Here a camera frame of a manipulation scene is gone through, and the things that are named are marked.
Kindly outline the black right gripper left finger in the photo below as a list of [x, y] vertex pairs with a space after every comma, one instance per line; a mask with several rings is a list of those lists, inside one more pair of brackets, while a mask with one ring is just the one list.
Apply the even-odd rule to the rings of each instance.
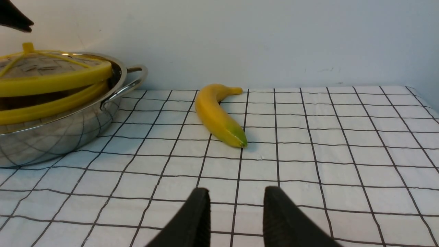
[[209, 190], [195, 188], [165, 228], [148, 247], [209, 247], [211, 201]]

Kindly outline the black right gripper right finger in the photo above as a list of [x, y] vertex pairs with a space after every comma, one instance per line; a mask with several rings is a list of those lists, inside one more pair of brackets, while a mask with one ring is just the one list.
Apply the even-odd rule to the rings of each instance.
[[340, 247], [277, 186], [268, 186], [263, 202], [265, 247]]

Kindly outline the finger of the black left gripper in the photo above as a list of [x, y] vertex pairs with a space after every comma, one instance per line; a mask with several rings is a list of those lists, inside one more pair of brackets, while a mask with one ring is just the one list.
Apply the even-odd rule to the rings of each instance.
[[9, 0], [0, 1], [0, 25], [24, 33], [31, 33], [34, 22]]

